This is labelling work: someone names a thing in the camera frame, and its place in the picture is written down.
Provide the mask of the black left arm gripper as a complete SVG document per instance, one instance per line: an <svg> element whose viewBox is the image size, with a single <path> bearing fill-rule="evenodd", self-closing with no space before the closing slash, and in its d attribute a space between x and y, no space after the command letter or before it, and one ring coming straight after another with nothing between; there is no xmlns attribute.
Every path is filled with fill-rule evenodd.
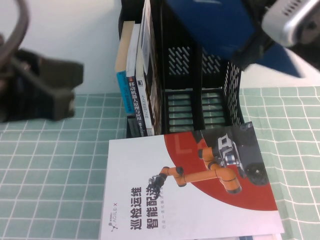
<svg viewBox="0 0 320 240"><path fill-rule="evenodd" d="M43 58L20 49L0 70L0 121L71 118L75 115L74 92L54 88L75 88L83 81L82 63Z"/></svg>

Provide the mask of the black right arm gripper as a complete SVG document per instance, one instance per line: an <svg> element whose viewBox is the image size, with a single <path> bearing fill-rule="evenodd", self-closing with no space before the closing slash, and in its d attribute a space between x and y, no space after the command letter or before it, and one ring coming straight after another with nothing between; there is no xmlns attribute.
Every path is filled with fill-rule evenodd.
<svg viewBox="0 0 320 240"><path fill-rule="evenodd" d="M249 65L256 63L274 45L274 41L262 30L255 31L242 47L232 55L232 63L244 71ZM320 32L305 30L293 52L320 71Z"/></svg>

